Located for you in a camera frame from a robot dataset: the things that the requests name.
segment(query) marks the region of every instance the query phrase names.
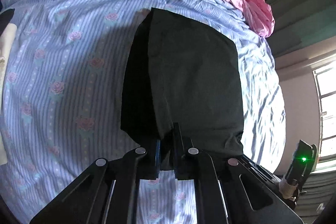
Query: rose print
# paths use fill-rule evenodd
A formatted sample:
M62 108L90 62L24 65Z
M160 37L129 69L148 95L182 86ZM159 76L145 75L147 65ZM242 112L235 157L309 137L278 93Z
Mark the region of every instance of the rose print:
M32 107L28 103L23 103L21 106L21 113L26 116L31 116L32 114Z
M59 148L57 146L49 146L48 151L56 157L59 156Z
M105 19L109 21L116 21L119 18L119 15L117 13L109 13L105 16Z
M185 193L181 192L176 196L176 200L183 200L185 199Z
M154 185L154 184L158 184L160 182L160 179L156 179L156 180L149 180L148 184Z
M32 107L28 103L21 105L21 118L24 124L29 124L32 121Z
M34 54L34 63L36 65L42 65L44 57L45 57L45 51L41 48L38 48Z
M175 197L176 203L181 210L184 209L186 203L185 197L186 197L185 192L178 193L177 196Z
M63 92L65 89L65 83L62 81L54 81L50 85L49 96L54 101L59 101L63 97Z
M59 10L59 11L55 14L56 21L61 21L61 20L63 20L63 18L65 18L65 16L66 16L67 12L68 12L67 9Z
M95 125L95 119L91 117L78 117L76 119L77 133L79 133L83 138L90 138L93 131L93 126Z
M88 62L93 69L100 69L104 66L105 60L102 58L92 58Z
M79 32L79 31L73 31L71 33L69 33L68 35L68 40L70 41L75 41L75 40L78 40L78 39L81 39L82 38L82 32Z
M53 93L53 94L56 94L56 95L59 95L63 92L64 90L64 82L54 82L51 84L50 86L50 91Z
M7 81L8 81L10 84L13 84L13 83L15 83L16 78L17 78L17 74L16 74L16 72L12 72L12 71L11 71L11 72L8 74L8 76L7 76Z
M44 58L45 56L45 51L41 48L38 48L36 51L35 51L35 54L34 54L34 58L35 59L42 59Z
M77 118L76 119L77 127L80 130L90 131L95 125L95 120L93 118Z
M24 182L22 179L16 179L15 182L16 182L16 184L17 184L18 186L23 186L23 185L25 185L25 182Z
M8 138L8 139L11 138L11 135L10 135L10 133L9 133L7 130L3 130L1 133L2 133L6 138Z
M31 164L31 163L27 164L27 169L30 172L35 172L36 171L36 167L33 164Z
M59 10L57 12L58 15L64 15L67 12L67 9Z
M156 220L160 217L160 214L159 213L154 213L154 214L151 214L148 218L150 220Z

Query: black cloth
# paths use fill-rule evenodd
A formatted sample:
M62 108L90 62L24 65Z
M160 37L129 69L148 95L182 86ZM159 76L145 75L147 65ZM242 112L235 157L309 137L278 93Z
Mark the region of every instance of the black cloth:
M153 8L130 50L121 129L140 145L159 138L169 147L173 122L194 147L222 156L243 153L235 44L208 25Z
M15 9L8 9L0 14L0 35L2 35L8 23L11 22L11 19L14 16L14 11Z

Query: metal bolt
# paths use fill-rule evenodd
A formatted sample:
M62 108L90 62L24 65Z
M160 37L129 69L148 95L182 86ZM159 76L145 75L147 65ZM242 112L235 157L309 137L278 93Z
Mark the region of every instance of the metal bolt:
M227 161L228 164L230 164L231 166L237 166L239 164L238 160L235 159L235 158L230 158L228 161Z
M138 147L136 150L135 150L135 153L137 154L144 154L146 152L146 149L144 149L143 147Z
M197 155L198 154L198 149L194 148L194 147L189 148L188 153L191 154L191 155Z
M104 166L106 164L106 160L105 159L97 159L96 160L96 165L97 166Z

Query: bed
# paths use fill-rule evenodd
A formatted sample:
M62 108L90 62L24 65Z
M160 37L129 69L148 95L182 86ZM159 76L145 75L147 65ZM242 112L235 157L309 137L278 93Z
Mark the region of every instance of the bed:
M151 7L208 24L237 48L244 153L274 171L285 145L285 111L264 37L225 0L1 0L17 25L1 109L8 163L0 195L29 221L99 157L137 144L120 130L122 84L138 25ZM140 185L139 223L195 223L193 184L172 171ZM167 199L160 196L167 194Z

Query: black object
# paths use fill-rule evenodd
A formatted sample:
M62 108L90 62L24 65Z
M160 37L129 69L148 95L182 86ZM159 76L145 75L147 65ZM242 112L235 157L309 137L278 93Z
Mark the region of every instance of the black object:
M317 148L315 145L310 146L303 140L299 141L293 154L292 163L285 175L288 184L299 185L302 189L314 166L316 154Z
M336 219L336 193L313 224L335 224Z
M11 19L13 18L14 15L14 11L15 9L8 9L0 13L0 35L2 35L8 23L11 22Z
M171 147L173 121L199 149L243 154L243 100L236 46L212 27L152 8L127 61L121 129L144 147Z
M181 137L178 124L173 139L175 176L195 183L197 223L303 223L281 199L272 181L277 177L246 156L225 159L216 169L209 154ZM152 153L140 147L120 160L98 159L30 223L136 224L139 179L159 173L158 142L148 147Z

